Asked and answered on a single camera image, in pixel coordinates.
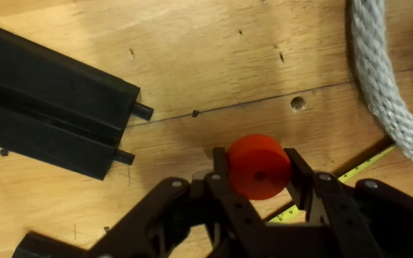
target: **red sphere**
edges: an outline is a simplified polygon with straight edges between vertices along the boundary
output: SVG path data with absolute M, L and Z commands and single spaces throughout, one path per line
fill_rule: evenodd
M 292 176 L 292 162 L 279 140 L 249 134 L 229 149 L 230 180 L 249 199 L 269 199 L 282 192 Z

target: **red ball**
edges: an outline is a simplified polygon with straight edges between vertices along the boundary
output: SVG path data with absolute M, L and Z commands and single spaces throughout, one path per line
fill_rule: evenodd
M 269 199 L 282 192 L 292 176 L 292 162 L 279 140 L 249 134 L 229 149 L 230 180 L 249 199 Z

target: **white rope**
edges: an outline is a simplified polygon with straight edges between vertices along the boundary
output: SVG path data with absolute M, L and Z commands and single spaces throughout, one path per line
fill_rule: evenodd
M 369 109 L 413 160 L 413 114 L 399 93 L 388 54 L 385 0 L 352 0 L 355 61 Z

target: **wooden surface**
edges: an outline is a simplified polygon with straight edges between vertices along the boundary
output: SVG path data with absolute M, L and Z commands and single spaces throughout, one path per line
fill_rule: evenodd
M 89 248 L 161 179 L 211 170 L 211 147 L 247 133 L 297 147 L 319 170 L 342 172 L 372 154 L 385 133 L 352 81 L 345 10 L 338 0 L 0 0 L 2 27 L 141 86 L 157 109 L 150 123 L 132 119 L 122 139 L 135 163 L 115 163 L 104 182 L 0 156 L 0 256 L 28 230 Z M 413 110 L 413 1 L 393 0 L 388 21 Z M 303 110 L 292 107 L 295 97 L 306 100 Z M 365 174 L 413 195 L 404 156 L 379 170 Z M 256 206 L 264 216 L 289 199 L 282 192 Z M 176 256 L 206 248 L 196 232 Z

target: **metal bolt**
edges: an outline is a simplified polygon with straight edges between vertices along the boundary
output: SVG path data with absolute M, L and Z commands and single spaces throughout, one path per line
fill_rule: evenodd
M 98 255 L 98 258 L 114 258 L 111 253 Z
M 322 174 L 320 174 L 320 179 L 322 179 L 322 180 L 333 180 L 333 177 L 332 177 L 330 174 L 328 174 L 328 173 L 322 173 Z
M 174 186 L 174 187 L 181 187 L 181 186 L 183 186 L 183 182 L 181 182 L 181 180 L 174 180 L 174 182 L 173 182 L 173 186 Z
M 366 184 L 366 187 L 371 187 L 371 189 L 378 189 L 379 187 L 379 183 L 375 182 L 375 180 L 366 180 L 365 184 Z

